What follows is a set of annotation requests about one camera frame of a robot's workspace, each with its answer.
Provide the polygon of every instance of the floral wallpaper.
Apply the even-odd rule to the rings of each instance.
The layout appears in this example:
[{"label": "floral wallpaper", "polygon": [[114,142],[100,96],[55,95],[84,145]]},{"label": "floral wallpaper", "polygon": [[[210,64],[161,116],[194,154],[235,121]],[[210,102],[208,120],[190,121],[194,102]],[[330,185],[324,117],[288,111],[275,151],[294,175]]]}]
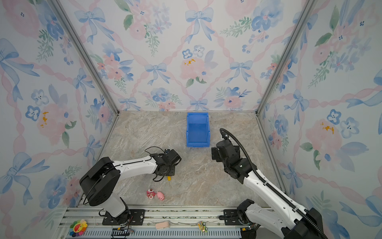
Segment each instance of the floral wallpaper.
[{"label": "floral wallpaper", "polygon": [[50,238],[115,115],[46,1],[0,12],[0,238]]},{"label": "floral wallpaper", "polygon": [[305,2],[61,4],[120,110],[253,111]]},{"label": "floral wallpaper", "polygon": [[317,1],[262,111],[288,193],[328,238],[382,238],[381,10]]}]

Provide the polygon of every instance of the floor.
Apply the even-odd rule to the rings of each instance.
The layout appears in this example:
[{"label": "floor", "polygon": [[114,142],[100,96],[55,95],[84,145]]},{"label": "floor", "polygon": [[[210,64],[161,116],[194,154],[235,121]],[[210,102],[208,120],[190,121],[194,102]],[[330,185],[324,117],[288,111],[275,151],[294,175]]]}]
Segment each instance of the floor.
[{"label": "floor", "polygon": [[[222,163],[211,159],[210,148],[186,147],[186,117],[187,112],[121,112],[102,157],[118,161],[137,159],[147,156],[146,148],[159,146],[174,149],[182,161],[176,166],[171,181],[164,178],[153,182],[153,174],[139,175],[119,182],[114,192],[127,204],[236,207],[249,198],[260,206],[267,206],[253,191],[226,174]],[[254,113],[210,112],[209,119],[211,147],[221,140],[219,128],[227,129],[240,140],[252,162],[278,185]],[[151,148],[149,152],[155,153],[156,149]],[[149,188],[162,192],[165,200],[148,199]]]}]

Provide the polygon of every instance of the cable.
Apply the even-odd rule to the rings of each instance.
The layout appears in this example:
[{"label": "cable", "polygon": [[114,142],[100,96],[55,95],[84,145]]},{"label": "cable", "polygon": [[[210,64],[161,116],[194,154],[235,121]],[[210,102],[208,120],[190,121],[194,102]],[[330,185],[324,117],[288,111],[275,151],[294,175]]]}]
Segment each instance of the cable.
[{"label": "cable", "polygon": [[[233,135],[231,134],[228,130],[224,129],[224,128],[220,128],[220,133],[221,135],[224,137],[224,134],[222,133],[226,133],[227,135],[229,135],[238,145],[239,147],[241,148],[241,150],[243,151],[245,157],[247,158],[251,168],[252,168],[252,171],[255,173],[255,175],[258,177],[258,179],[263,182],[267,187],[269,187],[274,193],[276,193],[280,198],[282,198],[282,200],[284,200],[291,208],[293,209],[296,209],[296,205],[294,205],[293,203],[291,203],[284,195],[282,195],[278,190],[276,190],[272,185],[270,185],[269,183],[267,183],[267,181],[265,179],[263,179],[260,174],[256,171],[257,170],[257,166],[255,164],[252,163],[247,151],[244,149],[244,146],[240,143],[240,141]],[[300,209],[296,209],[296,212],[298,212],[298,214],[300,214],[308,223],[310,226],[312,226],[314,228],[314,230],[321,236],[322,239],[328,239],[326,237],[326,235],[324,234],[324,232],[317,226],[317,224],[315,224],[307,215],[305,215]]]},{"label": "cable", "polygon": [[147,149],[144,150],[144,151],[145,151],[146,153],[148,153],[148,154],[150,154],[150,153],[147,152],[146,150],[148,150],[149,148],[158,148],[158,149],[162,150],[163,153],[165,153],[164,150],[163,150],[162,148],[157,147],[157,146],[151,146],[151,147],[148,147]]}]

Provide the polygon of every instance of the beige eraser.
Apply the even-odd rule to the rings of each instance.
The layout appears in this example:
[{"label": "beige eraser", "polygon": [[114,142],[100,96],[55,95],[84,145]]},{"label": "beige eraser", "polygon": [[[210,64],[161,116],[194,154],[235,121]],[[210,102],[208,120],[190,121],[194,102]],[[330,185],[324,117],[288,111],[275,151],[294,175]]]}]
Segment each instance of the beige eraser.
[{"label": "beige eraser", "polygon": [[155,224],[155,228],[158,230],[169,228],[169,227],[170,227],[170,223],[168,221]]}]

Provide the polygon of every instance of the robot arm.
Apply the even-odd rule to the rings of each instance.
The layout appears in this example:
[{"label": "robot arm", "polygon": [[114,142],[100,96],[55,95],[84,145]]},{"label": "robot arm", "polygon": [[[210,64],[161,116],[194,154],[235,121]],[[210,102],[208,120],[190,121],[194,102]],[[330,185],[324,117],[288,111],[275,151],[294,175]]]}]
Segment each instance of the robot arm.
[{"label": "robot arm", "polygon": [[[226,173],[256,192],[274,210],[265,210],[247,199],[237,207],[237,216],[242,224],[258,223],[285,239],[327,239],[317,210],[312,208],[308,211],[285,195],[251,162],[235,136],[223,128],[220,133],[224,140],[211,149],[212,159],[222,162]],[[229,137],[239,146],[233,146]],[[240,158],[240,148],[246,158]]]},{"label": "robot arm", "polygon": [[104,157],[96,162],[79,183],[90,206],[104,208],[105,217],[113,224],[124,224],[130,218],[130,210],[122,198],[113,193],[115,185],[123,179],[140,174],[156,174],[154,179],[158,176],[174,176],[175,166],[180,161],[175,150],[126,161],[111,161],[109,157]]}]

